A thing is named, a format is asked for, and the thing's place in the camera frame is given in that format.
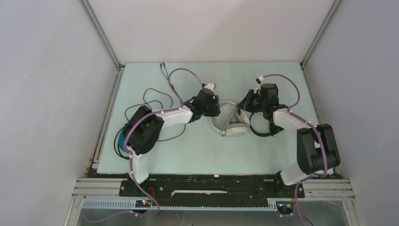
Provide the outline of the white headphones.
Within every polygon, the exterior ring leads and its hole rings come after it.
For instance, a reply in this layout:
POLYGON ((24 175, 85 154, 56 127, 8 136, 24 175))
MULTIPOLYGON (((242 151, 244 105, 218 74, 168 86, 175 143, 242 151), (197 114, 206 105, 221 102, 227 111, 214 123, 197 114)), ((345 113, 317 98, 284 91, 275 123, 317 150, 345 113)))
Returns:
POLYGON ((238 107, 237 103, 232 101, 222 101, 219 107, 225 105, 231 106, 231 112, 227 121, 225 121, 220 128, 216 126, 215 117, 210 118, 212 128, 222 137, 239 137, 250 132, 250 120, 245 113, 238 107))

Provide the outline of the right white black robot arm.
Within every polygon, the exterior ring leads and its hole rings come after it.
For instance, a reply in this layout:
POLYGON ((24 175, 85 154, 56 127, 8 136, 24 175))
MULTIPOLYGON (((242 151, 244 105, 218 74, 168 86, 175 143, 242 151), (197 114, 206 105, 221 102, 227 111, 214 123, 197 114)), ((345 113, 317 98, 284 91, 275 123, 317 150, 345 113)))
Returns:
POLYGON ((284 104, 279 103, 276 84, 260 84, 248 91, 238 108, 251 114, 262 113, 269 121, 272 137, 281 131, 289 132, 296 138, 296 162, 276 174, 274 192, 285 197, 293 190, 293 184, 310 176, 326 176, 329 169, 341 163, 334 131, 329 124, 313 125, 284 104))

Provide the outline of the black blue headphones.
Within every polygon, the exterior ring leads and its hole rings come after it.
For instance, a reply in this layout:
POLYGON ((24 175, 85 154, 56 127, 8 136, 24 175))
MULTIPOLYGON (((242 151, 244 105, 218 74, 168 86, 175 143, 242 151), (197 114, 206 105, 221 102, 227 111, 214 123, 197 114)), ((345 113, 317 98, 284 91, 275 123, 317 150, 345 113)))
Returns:
MULTIPOLYGON (((114 149, 117 155, 121 158, 128 159, 128 154, 129 151, 124 149, 124 142, 125 138, 128 135, 129 131, 131 130, 132 125, 130 124, 125 124, 117 133, 116 138, 114 139, 115 145, 114 149)), ((128 144, 127 146, 133 149, 133 152, 137 154, 138 156, 144 155, 145 153, 142 153, 143 149, 139 147, 140 143, 143 141, 143 132, 145 130, 146 126, 144 124, 140 124, 131 134, 131 136, 128 139, 128 144)))

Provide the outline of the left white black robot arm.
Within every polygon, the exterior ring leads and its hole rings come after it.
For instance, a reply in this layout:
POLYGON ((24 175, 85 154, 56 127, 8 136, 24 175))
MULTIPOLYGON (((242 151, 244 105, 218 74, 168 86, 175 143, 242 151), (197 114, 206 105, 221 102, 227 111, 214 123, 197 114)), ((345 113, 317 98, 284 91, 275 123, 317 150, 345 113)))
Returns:
POLYGON ((158 142, 165 128, 195 122, 201 117, 216 117, 220 114, 219 96, 214 90, 203 87, 197 96, 183 102, 180 107, 152 110, 147 106, 138 108, 121 132, 120 148, 129 154, 130 172, 133 179, 130 189, 137 196, 147 194, 149 184, 148 152, 158 142))

